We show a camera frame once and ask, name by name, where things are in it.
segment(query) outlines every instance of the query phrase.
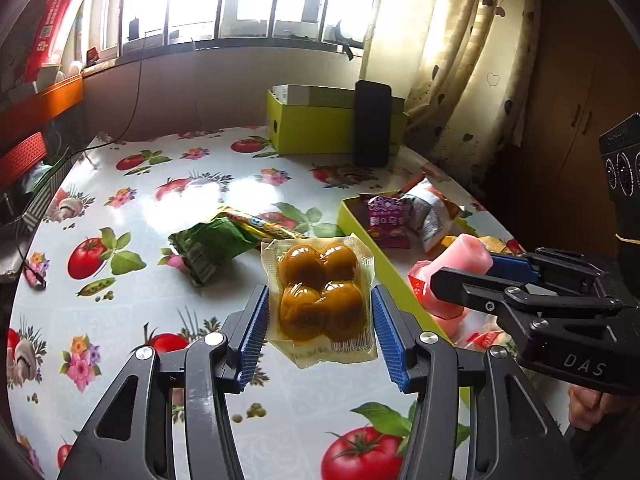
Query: wooden cabinet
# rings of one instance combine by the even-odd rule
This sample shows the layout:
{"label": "wooden cabinet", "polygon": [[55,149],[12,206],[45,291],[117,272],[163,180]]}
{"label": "wooden cabinet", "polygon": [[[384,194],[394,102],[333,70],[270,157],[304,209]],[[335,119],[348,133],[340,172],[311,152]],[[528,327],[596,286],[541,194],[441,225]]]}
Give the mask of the wooden cabinet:
{"label": "wooden cabinet", "polygon": [[487,207],[529,249],[615,256],[598,137],[640,110],[640,50],[607,0],[542,0],[521,148],[497,158]]}

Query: cable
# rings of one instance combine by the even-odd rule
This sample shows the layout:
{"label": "cable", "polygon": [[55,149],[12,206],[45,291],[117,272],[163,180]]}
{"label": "cable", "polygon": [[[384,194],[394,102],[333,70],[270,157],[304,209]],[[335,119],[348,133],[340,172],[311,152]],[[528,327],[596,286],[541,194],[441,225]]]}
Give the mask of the cable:
{"label": "cable", "polygon": [[[122,133],[118,137],[116,137],[115,139],[111,139],[109,142],[105,142],[104,144],[98,144],[98,146],[91,146],[90,148],[84,148],[82,150],[77,150],[76,152],[73,152],[71,155],[69,155],[65,159],[65,161],[60,165],[60,167],[64,166],[69,160],[71,160],[76,155],[79,155],[79,153],[89,152],[91,150],[97,150],[98,148],[104,148],[105,146],[109,146],[110,144],[114,144],[114,143],[118,142],[129,131],[129,128],[130,128],[131,124],[133,123],[133,118],[136,116],[136,111],[138,110],[138,101],[140,100],[140,81],[142,79],[142,62],[144,61],[144,57],[145,57],[144,56],[144,54],[145,54],[145,46],[146,46],[146,37],[145,37],[145,41],[142,44],[142,53],[140,54],[140,66],[138,68],[138,84],[136,86],[136,100],[135,100],[134,105],[133,105],[133,111],[131,113],[131,117],[129,118],[129,122],[124,127],[124,130],[122,131]],[[43,186],[46,185],[46,183],[49,180],[52,179],[52,177],[53,177],[53,175],[55,173],[56,172],[54,172],[51,175],[49,175],[49,177],[44,181]],[[34,194],[30,198],[29,202],[27,203],[27,205],[22,210],[22,214],[24,214],[24,212],[27,211],[27,209],[30,208],[31,204],[37,198],[37,196],[38,196],[37,194]],[[44,277],[37,270],[35,270],[35,269],[33,269],[33,267],[31,267],[31,264],[27,261],[26,254],[23,255],[22,254],[22,250],[20,249],[20,243],[18,241],[18,231],[20,229],[20,222],[23,222],[22,215],[20,215],[16,219],[16,221],[15,221],[15,229],[14,229],[15,247],[18,250],[18,255],[20,256],[20,265],[18,266],[18,275],[22,271],[22,266],[26,266],[33,273],[33,275],[36,277],[36,280],[38,280],[38,282],[40,283],[42,288],[45,288],[47,285],[46,285],[46,282],[44,281]]]}

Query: black smartphone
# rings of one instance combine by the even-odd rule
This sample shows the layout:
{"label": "black smartphone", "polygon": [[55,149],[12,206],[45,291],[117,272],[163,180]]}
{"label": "black smartphone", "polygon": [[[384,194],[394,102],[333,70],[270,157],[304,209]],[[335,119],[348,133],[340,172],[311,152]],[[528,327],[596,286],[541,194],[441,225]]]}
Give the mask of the black smartphone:
{"label": "black smartphone", "polygon": [[390,142],[391,87],[358,81],[353,102],[353,163],[373,168],[386,166]]}

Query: windowsill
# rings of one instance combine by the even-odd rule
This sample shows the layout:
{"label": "windowsill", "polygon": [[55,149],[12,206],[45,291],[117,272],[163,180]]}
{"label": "windowsill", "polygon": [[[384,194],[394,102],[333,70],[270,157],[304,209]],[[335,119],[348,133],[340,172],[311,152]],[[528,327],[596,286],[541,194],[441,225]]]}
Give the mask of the windowsill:
{"label": "windowsill", "polygon": [[[209,50],[212,48],[229,48],[234,46],[262,46],[262,47],[279,47],[279,48],[304,48],[307,50],[321,50],[324,52],[333,52],[343,54],[344,48],[341,45],[333,43],[320,43],[311,40],[297,40],[293,38],[219,38],[217,40],[199,40],[187,43],[174,43],[153,48],[138,49],[127,52],[120,57],[106,59],[82,71],[82,77],[89,77],[103,70],[120,66],[150,57],[166,56],[167,54],[176,54],[178,52],[189,52],[195,50]],[[362,57],[362,50],[359,48],[351,48],[354,57]]]}

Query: orange shelf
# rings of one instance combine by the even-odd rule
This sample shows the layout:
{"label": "orange shelf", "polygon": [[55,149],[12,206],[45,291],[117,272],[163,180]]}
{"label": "orange shelf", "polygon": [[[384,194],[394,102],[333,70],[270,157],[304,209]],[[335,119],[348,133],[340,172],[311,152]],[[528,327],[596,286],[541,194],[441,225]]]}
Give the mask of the orange shelf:
{"label": "orange shelf", "polygon": [[82,101],[82,75],[78,74],[33,95],[0,114],[0,147],[14,144],[47,121]]}

